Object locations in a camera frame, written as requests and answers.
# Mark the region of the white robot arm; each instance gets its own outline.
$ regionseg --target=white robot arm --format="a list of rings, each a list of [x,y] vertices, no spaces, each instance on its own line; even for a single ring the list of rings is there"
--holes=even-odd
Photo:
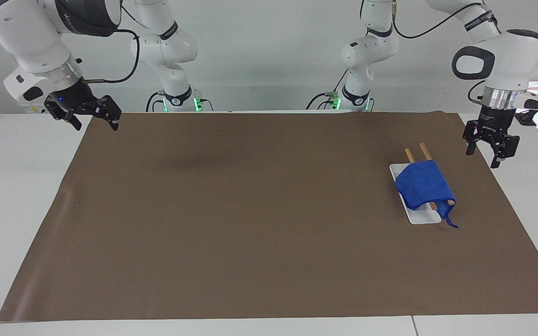
[[[341,51],[348,77],[338,92],[338,108],[352,111],[364,111],[367,107],[374,79],[371,66],[393,56],[399,47],[391,21],[392,0],[363,1],[361,21],[367,26],[367,36],[345,45]]]
[[[452,69],[460,79],[483,79],[478,120],[467,123],[463,138],[472,155],[476,142],[482,140],[494,151],[491,168],[514,157],[520,138],[508,135],[517,108],[538,110],[538,95],[527,92],[529,79],[538,65],[538,33],[511,29],[501,33],[493,13],[481,2],[472,0],[426,0],[433,9],[455,16],[465,24],[474,44],[460,49],[453,58]]]
[[[155,70],[166,106],[173,111],[200,111],[197,90],[188,85],[184,70],[177,65],[196,58],[196,43],[173,20],[166,0],[134,2],[154,34],[133,41],[132,49]],[[76,129],[81,123],[75,114],[89,114],[117,130],[121,109],[110,96],[94,97],[88,84],[119,81],[85,81],[60,34],[110,36],[122,31],[118,30],[121,5],[122,0],[0,0],[0,45],[18,62],[18,68],[4,79],[8,92],[22,104],[46,97],[51,115]]]
[[[153,34],[141,36],[141,63],[162,83],[164,102],[170,111],[201,111],[200,93],[188,84],[178,63],[196,59],[198,47],[173,19],[167,0],[134,0],[141,24]],[[136,54],[136,41],[132,52]]]
[[[90,114],[116,130],[121,110],[110,96],[92,95],[58,32],[109,36],[120,23],[119,10],[120,0],[0,0],[0,45],[18,62],[6,89],[22,103],[47,96],[51,115],[77,129],[75,114]]]

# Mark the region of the blue cloth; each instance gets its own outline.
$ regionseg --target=blue cloth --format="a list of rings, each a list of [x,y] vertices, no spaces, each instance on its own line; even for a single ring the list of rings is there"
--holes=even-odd
[[[450,219],[454,206],[448,204],[448,200],[455,202],[454,193],[435,161],[411,163],[396,178],[396,188],[410,210],[434,202],[440,217],[445,219],[449,226],[458,228]]]

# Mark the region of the chopstick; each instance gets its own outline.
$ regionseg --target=chopstick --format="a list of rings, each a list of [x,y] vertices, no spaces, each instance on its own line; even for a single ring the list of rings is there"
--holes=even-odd
[[[404,149],[404,151],[406,151],[406,156],[408,157],[408,161],[410,161],[410,163],[416,162],[414,160],[414,155],[412,155],[412,151],[410,151],[410,148],[406,148]],[[431,209],[437,211],[437,204],[435,204],[435,202],[431,202],[429,203],[429,205],[431,205]]]
[[[431,153],[429,153],[429,150],[427,149],[427,145],[424,142],[421,142],[421,143],[419,143],[419,146],[420,146],[421,151],[423,151],[423,155],[425,156],[425,159],[433,160],[433,157],[431,156]],[[408,161],[410,161],[410,163],[415,163],[416,160],[414,160],[414,155],[412,155],[412,151],[410,151],[410,148],[406,148],[406,149],[404,149],[404,151],[406,152],[406,156],[408,157]],[[453,206],[453,205],[455,205],[455,202],[453,200],[448,200],[448,204],[450,206]],[[431,205],[431,209],[437,210],[437,204],[435,204],[435,202],[431,202],[431,203],[429,203],[429,205]]]
[[[423,155],[425,156],[425,159],[427,160],[433,160],[433,157],[431,156],[431,153],[429,153],[429,150],[427,149],[427,145],[425,145],[424,142],[419,143],[421,151],[423,151]],[[450,206],[455,205],[455,202],[453,200],[448,200],[448,204]]]

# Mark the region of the brown table mat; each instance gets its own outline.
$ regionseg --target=brown table mat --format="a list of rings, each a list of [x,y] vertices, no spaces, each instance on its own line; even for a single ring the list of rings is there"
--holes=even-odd
[[[538,313],[538,252],[462,131],[442,112],[94,120],[0,321]],[[421,141],[459,230],[402,210],[388,166]]]

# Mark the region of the white plate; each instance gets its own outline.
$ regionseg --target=white plate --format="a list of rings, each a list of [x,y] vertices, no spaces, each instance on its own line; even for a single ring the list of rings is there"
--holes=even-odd
[[[402,170],[409,166],[409,163],[394,163],[389,165],[389,170],[391,172],[391,176],[393,177],[393,180],[395,181],[397,176],[401,174]],[[410,221],[410,224],[418,225],[418,224],[437,224],[441,223],[441,217],[439,216],[439,213],[437,213],[435,210],[431,209],[431,206],[427,204],[423,204],[420,206],[420,208],[416,210],[410,210],[406,203],[404,203],[404,198],[400,194],[400,199],[402,200],[402,207],[406,211],[406,215],[408,216],[408,221]]]

